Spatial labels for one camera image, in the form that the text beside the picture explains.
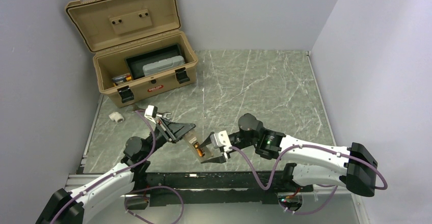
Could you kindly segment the orange AAA battery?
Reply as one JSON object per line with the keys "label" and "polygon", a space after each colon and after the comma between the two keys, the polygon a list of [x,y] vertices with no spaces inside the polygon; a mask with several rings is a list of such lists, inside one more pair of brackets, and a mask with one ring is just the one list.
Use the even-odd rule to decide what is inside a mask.
{"label": "orange AAA battery", "polygon": [[199,145],[200,144],[198,142],[196,142],[196,143],[193,144],[193,146],[194,146],[194,148],[195,148],[198,156],[199,157],[203,157],[205,155],[205,153],[202,151],[202,149],[199,148]]}

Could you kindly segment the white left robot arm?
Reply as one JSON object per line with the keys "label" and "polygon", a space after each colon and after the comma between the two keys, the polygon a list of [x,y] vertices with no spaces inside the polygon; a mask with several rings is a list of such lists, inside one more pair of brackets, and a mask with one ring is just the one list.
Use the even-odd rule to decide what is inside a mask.
{"label": "white left robot arm", "polygon": [[150,185],[146,172],[149,157],[165,143],[176,143],[196,127],[193,123],[175,123],[160,118],[147,138],[130,137],[124,157],[111,170],[93,181],[52,194],[37,223],[87,223],[99,211],[124,194],[159,188]]}

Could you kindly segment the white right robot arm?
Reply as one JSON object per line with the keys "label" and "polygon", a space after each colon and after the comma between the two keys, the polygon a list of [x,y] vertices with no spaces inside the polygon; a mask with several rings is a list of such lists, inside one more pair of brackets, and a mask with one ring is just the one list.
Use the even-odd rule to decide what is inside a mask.
{"label": "white right robot arm", "polygon": [[[264,124],[252,114],[244,114],[238,120],[239,131],[212,132],[201,144],[194,148],[201,152],[211,145],[219,149],[220,156],[205,160],[206,163],[225,163],[230,154],[238,152],[245,159],[258,185],[270,189],[276,168],[280,161],[288,163],[281,176],[281,185],[287,191],[308,185],[341,186],[351,193],[372,197],[379,189],[376,178],[379,176],[377,161],[363,144],[351,146],[326,146],[304,141],[283,132],[266,129]],[[276,162],[264,185],[250,159],[242,151],[253,146],[255,153]]]}

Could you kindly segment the pack of batteries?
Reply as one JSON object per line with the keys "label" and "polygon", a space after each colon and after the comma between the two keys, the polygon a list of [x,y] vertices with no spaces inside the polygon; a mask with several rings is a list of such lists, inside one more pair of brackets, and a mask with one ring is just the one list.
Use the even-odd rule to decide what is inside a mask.
{"label": "pack of batteries", "polygon": [[130,75],[130,73],[126,73],[123,75],[113,77],[112,83],[114,86],[118,86],[120,84],[123,84],[123,83],[131,81],[131,80],[132,80],[132,76]]}

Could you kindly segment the silver open-end wrench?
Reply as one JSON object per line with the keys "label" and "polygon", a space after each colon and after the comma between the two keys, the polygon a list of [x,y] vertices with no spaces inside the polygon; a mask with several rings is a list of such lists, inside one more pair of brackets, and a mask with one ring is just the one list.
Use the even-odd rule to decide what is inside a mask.
{"label": "silver open-end wrench", "polygon": [[[131,113],[135,113],[136,111],[144,112],[145,109],[140,108],[140,107],[137,106],[136,104],[132,104],[132,105],[131,105],[131,110],[130,110],[130,112],[131,112]],[[159,113],[159,112],[157,112],[157,113],[156,113],[157,116],[162,117],[162,118],[165,118],[165,119],[167,119],[167,120],[170,120],[169,115],[171,115],[171,114],[172,114],[171,112],[163,112],[163,113]]]}

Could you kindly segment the white plastic pipe fitting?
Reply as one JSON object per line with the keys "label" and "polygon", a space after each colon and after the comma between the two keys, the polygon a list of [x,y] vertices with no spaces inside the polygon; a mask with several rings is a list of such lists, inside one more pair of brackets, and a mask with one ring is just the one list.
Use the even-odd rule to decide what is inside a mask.
{"label": "white plastic pipe fitting", "polygon": [[109,114],[109,119],[116,123],[122,123],[124,121],[124,117],[117,111]]}

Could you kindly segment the grey plastic case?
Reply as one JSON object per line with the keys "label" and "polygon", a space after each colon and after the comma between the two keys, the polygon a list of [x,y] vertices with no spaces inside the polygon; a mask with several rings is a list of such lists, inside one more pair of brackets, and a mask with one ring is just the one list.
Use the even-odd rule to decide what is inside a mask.
{"label": "grey plastic case", "polygon": [[185,64],[184,57],[177,55],[171,58],[153,62],[142,67],[144,76],[157,74]]}

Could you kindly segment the black tray in toolbox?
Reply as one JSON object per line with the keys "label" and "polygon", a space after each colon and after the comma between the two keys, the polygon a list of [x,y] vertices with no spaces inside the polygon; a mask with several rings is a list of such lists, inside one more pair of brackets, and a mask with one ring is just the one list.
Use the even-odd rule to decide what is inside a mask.
{"label": "black tray in toolbox", "polygon": [[130,74],[132,75],[133,79],[139,79],[145,77],[142,70],[142,67],[144,65],[171,58],[177,55],[183,56],[179,44],[174,44],[128,57],[125,59],[125,62],[129,68]]}

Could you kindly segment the tan plastic toolbox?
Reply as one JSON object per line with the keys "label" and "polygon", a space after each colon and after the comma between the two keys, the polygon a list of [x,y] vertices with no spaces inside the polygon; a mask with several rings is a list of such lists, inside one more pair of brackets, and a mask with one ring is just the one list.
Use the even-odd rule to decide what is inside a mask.
{"label": "tan plastic toolbox", "polygon": [[[117,107],[194,83],[198,57],[181,30],[177,0],[76,0],[65,8],[93,53],[98,88]],[[184,65],[114,86],[130,73],[125,59],[179,44]]]}

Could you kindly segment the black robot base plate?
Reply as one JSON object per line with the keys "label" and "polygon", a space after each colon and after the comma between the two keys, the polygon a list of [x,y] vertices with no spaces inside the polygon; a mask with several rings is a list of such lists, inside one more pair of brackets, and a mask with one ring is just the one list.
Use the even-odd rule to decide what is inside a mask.
{"label": "black robot base plate", "polygon": [[135,177],[131,194],[148,197],[151,207],[176,204],[261,203],[277,204],[278,196],[312,192],[298,187],[276,171],[268,190],[259,187],[252,172],[145,173]]}

